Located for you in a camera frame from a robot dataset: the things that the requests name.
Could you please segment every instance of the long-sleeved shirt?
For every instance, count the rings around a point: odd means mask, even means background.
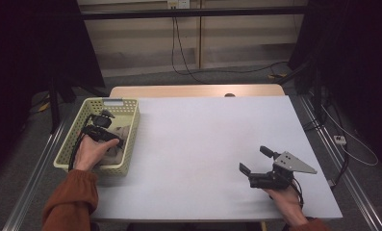
[[[97,208],[97,176],[91,172],[71,170],[52,193],[43,209],[44,231],[89,231],[89,215]],[[318,218],[290,231],[328,231]]]

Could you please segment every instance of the wall outlet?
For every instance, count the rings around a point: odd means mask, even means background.
[[[190,0],[178,0],[178,9],[190,9],[191,2]]]
[[[334,136],[334,141],[338,145],[346,145],[346,139],[344,136]]]
[[[178,0],[167,0],[167,8],[169,10],[178,9]]]

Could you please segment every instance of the plastic basket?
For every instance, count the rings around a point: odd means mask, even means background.
[[[55,167],[68,170],[68,162],[73,150],[73,146],[77,140],[79,132],[82,130],[86,118],[90,114],[99,115],[106,109],[111,112],[115,118],[112,118],[110,128],[118,126],[130,126],[128,139],[123,150],[121,163],[118,165],[96,166],[93,172],[98,174],[114,174],[126,175],[133,153],[134,141],[136,139],[137,128],[140,122],[140,109],[137,99],[122,98],[88,98],[84,101],[79,113],[76,115],[70,130],[62,144],[62,147],[53,163]]]

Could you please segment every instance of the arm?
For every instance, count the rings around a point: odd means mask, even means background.
[[[53,192],[43,209],[42,230],[89,230],[89,215],[97,208],[97,176],[90,171],[119,140],[93,141],[84,136],[74,169]]]
[[[264,190],[273,198],[284,221],[291,227],[290,231],[328,231],[320,219],[308,220],[302,213],[298,195],[292,187],[285,190]]]

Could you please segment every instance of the white table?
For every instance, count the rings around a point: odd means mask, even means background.
[[[239,172],[272,169],[261,145],[289,151],[318,171],[295,173],[304,213],[341,218],[288,96],[140,98],[140,126],[126,177],[101,177],[94,219],[138,222],[281,218]]]

